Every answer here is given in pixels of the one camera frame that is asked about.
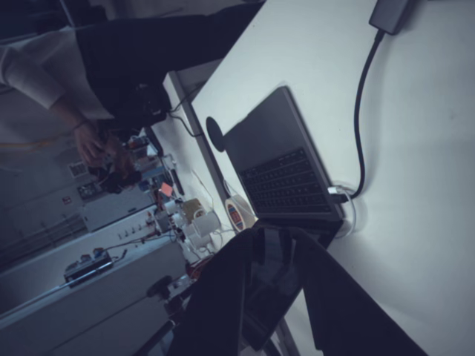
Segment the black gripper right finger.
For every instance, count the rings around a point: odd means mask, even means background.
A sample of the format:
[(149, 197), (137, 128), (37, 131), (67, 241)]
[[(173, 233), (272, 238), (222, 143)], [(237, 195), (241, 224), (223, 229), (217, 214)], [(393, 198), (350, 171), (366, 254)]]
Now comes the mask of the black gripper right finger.
[(426, 352), (305, 231), (293, 228), (316, 349), (324, 355), (425, 355)]

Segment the operator left hand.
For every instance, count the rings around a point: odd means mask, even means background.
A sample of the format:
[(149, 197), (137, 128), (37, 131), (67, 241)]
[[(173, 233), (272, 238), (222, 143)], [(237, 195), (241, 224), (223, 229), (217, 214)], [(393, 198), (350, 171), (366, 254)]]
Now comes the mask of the operator left hand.
[(101, 166), (105, 148), (96, 128), (89, 121), (84, 121), (74, 128), (73, 133), (76, 147), (83, 162), (90, 167)]

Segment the operator right hand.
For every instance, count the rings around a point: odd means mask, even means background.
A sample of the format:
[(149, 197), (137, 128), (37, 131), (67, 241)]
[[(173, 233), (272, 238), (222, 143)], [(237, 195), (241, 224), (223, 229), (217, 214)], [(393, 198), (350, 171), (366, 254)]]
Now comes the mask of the operator right hand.
[(112, 157), (115, 171), (121, 174), (122, 177), (127, 177), (134, 171), (134, 165), (129, 153), (115, 136), (108, 137), (105, 144), (105, 152)]

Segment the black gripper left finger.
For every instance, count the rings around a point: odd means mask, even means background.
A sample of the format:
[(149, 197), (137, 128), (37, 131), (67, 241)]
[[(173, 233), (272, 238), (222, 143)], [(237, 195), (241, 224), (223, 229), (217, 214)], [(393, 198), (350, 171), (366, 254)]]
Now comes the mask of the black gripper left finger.
[(258, 280), (260, 229), (231, 239), (206, 264), (173, 339), (174, 355), (238, 355), (246, 298)]

